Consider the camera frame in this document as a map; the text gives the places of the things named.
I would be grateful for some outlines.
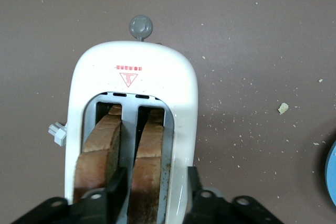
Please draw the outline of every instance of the blue plate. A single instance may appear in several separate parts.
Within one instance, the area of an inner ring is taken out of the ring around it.
[[[325,164],[326,183],[329,195],[336,205],[336,142],[332,145]]]

